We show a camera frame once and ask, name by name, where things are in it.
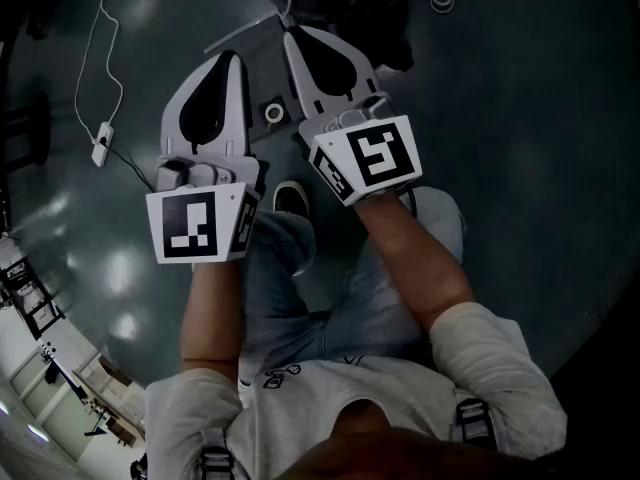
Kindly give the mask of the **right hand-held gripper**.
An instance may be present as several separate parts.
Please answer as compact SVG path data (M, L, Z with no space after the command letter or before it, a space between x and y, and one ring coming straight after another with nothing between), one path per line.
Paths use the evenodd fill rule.
M283 44L302 113L310 118L299 126L308 162L343 206L422 176L409 118L394 112L388 95L374 94L380 84L365 54L307 26L289 28Z

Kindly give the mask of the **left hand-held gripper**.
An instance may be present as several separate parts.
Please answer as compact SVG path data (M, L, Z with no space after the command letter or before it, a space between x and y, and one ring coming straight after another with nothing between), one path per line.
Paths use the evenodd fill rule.
M146 195L160 264L220 263L245 256L269 163L249 154L248 81L225 50L196 68L167 104L162 151L212 155L164 158Z

